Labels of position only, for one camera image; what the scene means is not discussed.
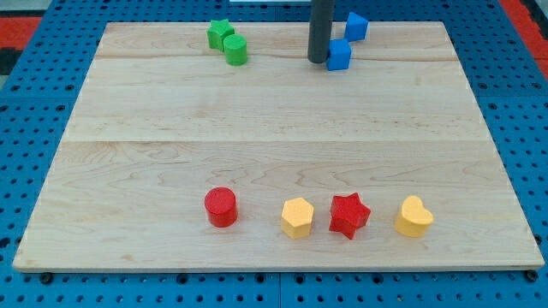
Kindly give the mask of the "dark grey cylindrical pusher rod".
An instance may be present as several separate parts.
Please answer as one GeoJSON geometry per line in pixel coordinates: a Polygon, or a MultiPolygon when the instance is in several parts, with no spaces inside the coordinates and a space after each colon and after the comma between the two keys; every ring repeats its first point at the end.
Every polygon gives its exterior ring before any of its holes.
{"type": "Polygon", "coordinates": [[[312,0],[311,3],[307,59],[323,63],[328,57],[335,0],[312,0]]]}

